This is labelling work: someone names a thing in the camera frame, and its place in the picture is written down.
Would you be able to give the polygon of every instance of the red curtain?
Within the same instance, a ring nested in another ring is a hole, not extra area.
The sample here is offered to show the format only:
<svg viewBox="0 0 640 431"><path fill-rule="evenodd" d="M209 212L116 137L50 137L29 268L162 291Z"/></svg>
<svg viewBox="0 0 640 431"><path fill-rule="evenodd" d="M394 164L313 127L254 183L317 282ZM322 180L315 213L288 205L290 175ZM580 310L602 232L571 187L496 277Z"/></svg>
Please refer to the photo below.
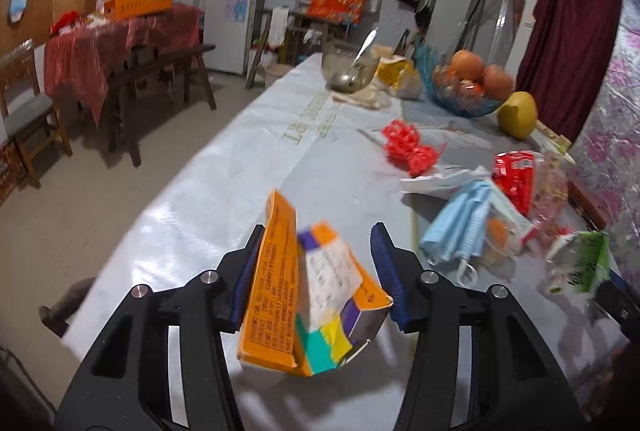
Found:
<svg viewBox="0 0 640 431"><path fill-rule="evenodd" d="M577 138L598 95L616 40L622 0L538 0L517 88L533 95L538 118Z"/></svg>

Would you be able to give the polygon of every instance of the poster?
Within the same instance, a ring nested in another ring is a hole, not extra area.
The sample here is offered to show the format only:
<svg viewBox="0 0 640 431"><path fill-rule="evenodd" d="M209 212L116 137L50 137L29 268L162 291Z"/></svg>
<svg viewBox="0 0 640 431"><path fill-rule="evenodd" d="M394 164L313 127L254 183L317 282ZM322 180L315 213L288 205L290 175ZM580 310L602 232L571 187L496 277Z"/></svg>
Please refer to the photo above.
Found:
<svg viewBox="0 0 640 431"><path fill-rule="evenodd" d="M249 0L225 0L225 21L244 23Z"/></svg>

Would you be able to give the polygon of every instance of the grey chair cushion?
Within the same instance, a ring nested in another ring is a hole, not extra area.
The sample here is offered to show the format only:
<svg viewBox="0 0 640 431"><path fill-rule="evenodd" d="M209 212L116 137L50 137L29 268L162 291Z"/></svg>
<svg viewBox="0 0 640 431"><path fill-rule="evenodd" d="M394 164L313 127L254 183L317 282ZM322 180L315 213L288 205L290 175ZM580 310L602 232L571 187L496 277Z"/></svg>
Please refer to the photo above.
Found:
<svg viewBox="0 0 640 431"><path fill-rule="evenodd" d="M18 134L21 129L48 112L51 106L53 106L53 101L50 97L44 94L33 96L4 118L6 134L9 137Z"/></svg>

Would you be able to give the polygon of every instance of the blue fruit bowl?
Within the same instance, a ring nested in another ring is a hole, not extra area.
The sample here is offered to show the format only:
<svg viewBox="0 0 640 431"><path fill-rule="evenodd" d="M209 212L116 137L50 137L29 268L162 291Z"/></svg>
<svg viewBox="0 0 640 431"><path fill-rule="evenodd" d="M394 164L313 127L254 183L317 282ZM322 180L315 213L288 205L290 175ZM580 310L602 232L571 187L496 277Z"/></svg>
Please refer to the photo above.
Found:
<svg viewBox="0 0 640 431"><path fill-rule="evenodd" d="M445 60L428 44L423 43L415 51L415 65L430 100L448 112L459 117L475 118L486 116L497 110L504 101L494 101L486 97L470 99L463 94L455 94L449 87L438 86L433 81L433 71Z"/></svg>

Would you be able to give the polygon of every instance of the metal screw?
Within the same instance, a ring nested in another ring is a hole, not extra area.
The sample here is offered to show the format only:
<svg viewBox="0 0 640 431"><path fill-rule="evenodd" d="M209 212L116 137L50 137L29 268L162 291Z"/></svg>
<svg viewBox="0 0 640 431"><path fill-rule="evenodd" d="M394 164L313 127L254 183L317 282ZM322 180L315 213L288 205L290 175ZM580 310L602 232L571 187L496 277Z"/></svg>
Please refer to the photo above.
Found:
<svg viewBox="0 0 640 431"><path fill-rule="evenodd" d="M420 274L420 279L425 283L432 285L438 282L438 273L433 270L425 270L422 274Z"/></svg>
<svg viewBox="0 0 640 431"><path fill-rule="evenodd" d="M148 293L149 287L146 285L136 285L131 289L131 295L137 298L145 297Z"/></svg>
<svg viewBox="0 0 640 431"><path fill-rule="evenodd" d="M200 281L209 285L211 283L215 283L218 280L218 273L215 270L205 270L200 275Z"/></svg>
<svg viewBox="0 0 640 431"><path fill-rule="evenodd" d="M509 295L507 287L502 285L494 285L491 287L491 293L498 299L504 299Z"/></svg>

